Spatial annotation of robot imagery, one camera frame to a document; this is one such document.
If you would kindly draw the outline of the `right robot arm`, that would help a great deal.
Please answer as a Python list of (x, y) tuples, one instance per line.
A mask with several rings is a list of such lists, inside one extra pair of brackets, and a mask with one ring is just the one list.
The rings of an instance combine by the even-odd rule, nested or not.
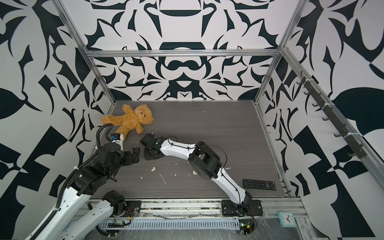
[(213, 181), (228, 195), (235, 206), (237, 215), (253, 215), (253, 197), (229, 176), (219, 155), (206, 143), (199, 141), (197, 144), (183, 144), (166, 137), (157, 138), (154, 135), (146, 134), (140, 140), (140, 144), (145, 147), (145, 160), (147, 161), (165, 156), (188, 161), (199, 176)]

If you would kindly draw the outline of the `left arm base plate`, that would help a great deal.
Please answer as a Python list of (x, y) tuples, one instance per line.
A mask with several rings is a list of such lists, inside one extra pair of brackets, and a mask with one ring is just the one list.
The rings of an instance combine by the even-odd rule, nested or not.
[(141, 212), (142, 201), (125, 201), (124, 217), (139, 215)]

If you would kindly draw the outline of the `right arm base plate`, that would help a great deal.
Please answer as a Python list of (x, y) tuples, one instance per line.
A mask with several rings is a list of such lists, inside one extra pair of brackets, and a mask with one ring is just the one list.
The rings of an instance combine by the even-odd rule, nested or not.
[(264, 213), (261, 202), (259, 200), (252, 200), (246, 206), (234, 204), (231, 200), (222, 200), (221, 211), (222, 215), (225, 217), (260, 217)]

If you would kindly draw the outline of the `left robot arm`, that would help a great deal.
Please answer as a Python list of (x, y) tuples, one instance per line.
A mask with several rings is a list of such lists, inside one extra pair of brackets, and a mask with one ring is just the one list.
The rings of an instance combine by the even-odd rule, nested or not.
[(140, 160), (140, 148), (123, 150), (123, 135), (110, 134), (113, 124), (102, 125), (96, 133), (96, 150), (75, 166), (63, 183), (57, 202), (42, 222), (27, 236), (28, 240), (82, 240), (110, 216), (129, 212), (125, 197), (116, 191), (106, 193), (87, 214), (71, 224), (70, 220), (108, 180), (115, 181), (121, 167)]

